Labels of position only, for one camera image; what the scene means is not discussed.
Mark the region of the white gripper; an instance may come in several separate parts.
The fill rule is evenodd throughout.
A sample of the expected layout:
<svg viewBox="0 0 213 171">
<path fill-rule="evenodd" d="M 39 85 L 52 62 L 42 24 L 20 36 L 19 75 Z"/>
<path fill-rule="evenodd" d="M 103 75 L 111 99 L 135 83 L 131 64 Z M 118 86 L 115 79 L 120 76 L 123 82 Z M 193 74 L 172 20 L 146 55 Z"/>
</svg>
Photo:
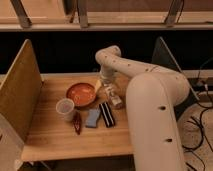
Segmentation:
<svg viewBox="0 0 213 171">
<path fill-rule="evenodd" d="M 123 107 L 123 101 L 118 94 L 118 86 L 116 85 L 115 81 L 106 79 L 104 77 L 101 77 L 100 80 L 97 80 L 94 86 L 95 93 L 97 93 L 103 85 L 105 94 L 112 106 L 115 109 L 121 109 Z"/>
</svg>

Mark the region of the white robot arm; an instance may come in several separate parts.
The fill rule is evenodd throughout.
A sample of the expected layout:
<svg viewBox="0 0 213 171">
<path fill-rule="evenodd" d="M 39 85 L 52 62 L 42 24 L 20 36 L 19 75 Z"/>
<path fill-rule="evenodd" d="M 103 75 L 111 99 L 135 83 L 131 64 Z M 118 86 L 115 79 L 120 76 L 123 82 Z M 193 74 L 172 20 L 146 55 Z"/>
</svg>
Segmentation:
<svg viewBox="0 0 213 171">
<path fill-rule="evenodd" d="M 174 107 L 189 95 L 186 77 L 174 70 L 125 59 L 117 46 L 96 52 L 101 78 L 128 76 L 126 112 L 136 171 L 187 171 Z"/>
</svg>

